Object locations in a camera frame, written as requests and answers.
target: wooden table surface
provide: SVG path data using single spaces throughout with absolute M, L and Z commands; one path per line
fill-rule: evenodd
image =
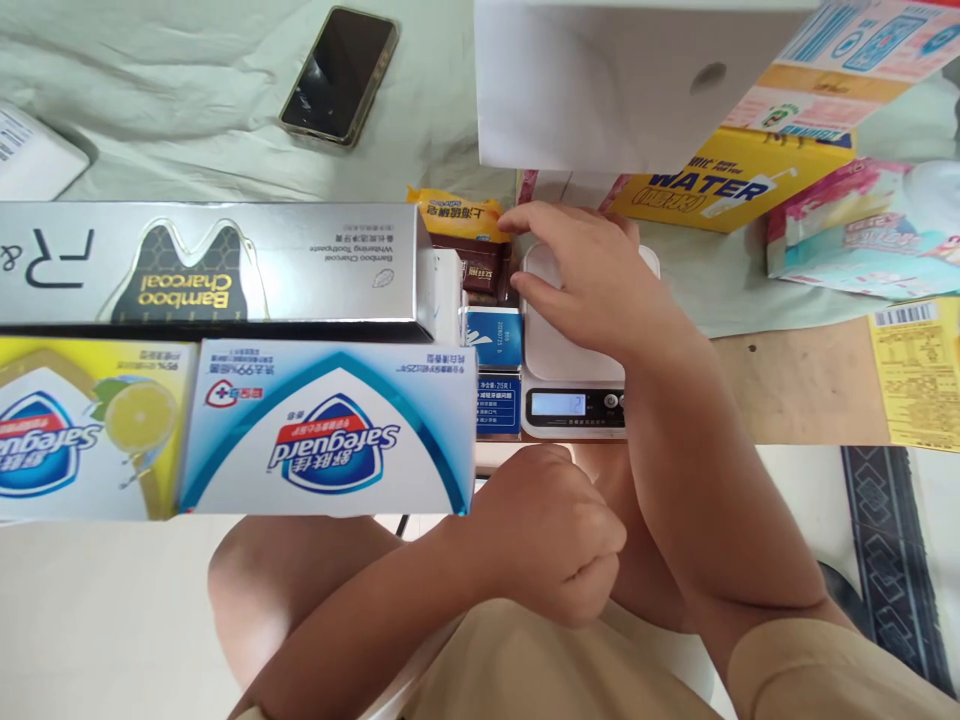
M 866 318 L 713 345 L 758 445 L 890 444 Z

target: small blue box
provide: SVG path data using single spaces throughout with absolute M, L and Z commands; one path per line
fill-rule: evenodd
M 467 345 L 476 348 L 480 370 L 518 370 L 523 363 L 523 318 L 516 308 L 467 310 Z
M 520 436 L 520 376 L 481 374 L 477 383 L 477 435 Z

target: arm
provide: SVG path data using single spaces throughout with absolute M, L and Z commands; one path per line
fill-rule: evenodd
M 573 342 L 626 372 L 637 498 L 721 675 L 737 642 L 777 617 L 849 627 L 748 436 L 710 346 L 637 254 L 633 223 L 543 203 L 501 229 L 533 231 L 563 289 L 514 285 Z
M 231 717 L 359 717 L 417 648 L 482 598 L 437 528 L 347 582 L 290 636 Z
M 513 599 L 579 625 L 603 610 L 626 531 L 564 448 L 521 450 L 477 494 L 316 608 L 253 681 L 273 720 L 359 717 L 430 635 L 474 605 Z

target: hand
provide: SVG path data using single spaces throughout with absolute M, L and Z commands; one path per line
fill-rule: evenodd
M 437 528 L 480 600 L 504 597 L 556 623 L 606 605 L 627 531 L 559 445 L 520 450 L 477 494 L 471 514 Z
M 570 341 L 623 365 L 650 348 L 699 336 L 666 287 L 640 257 L 640 230 L 619 216 L 532 202 L 500 218 L 501 230 L 532 232 L 549 246 L 561 288 L 530 273 L 511 283 Z

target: white bedsheet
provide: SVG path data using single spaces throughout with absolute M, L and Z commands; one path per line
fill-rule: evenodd
M 477 163 L 470 0 L 350 3 L 401 24 L 358 146 L 277 124 L 326 0 L 0 0 L 0 97 L 95 163 L 71 200 L 400 201 L 406 185 L 509 205 L 514 173 Z M 953 157 L 956 88 L 937 78 L 871 118 L 864 154 Z M 827 324 L 883 304 L 767 280 L 762 248 L 643 223 L 680 303 L 711 336 Z

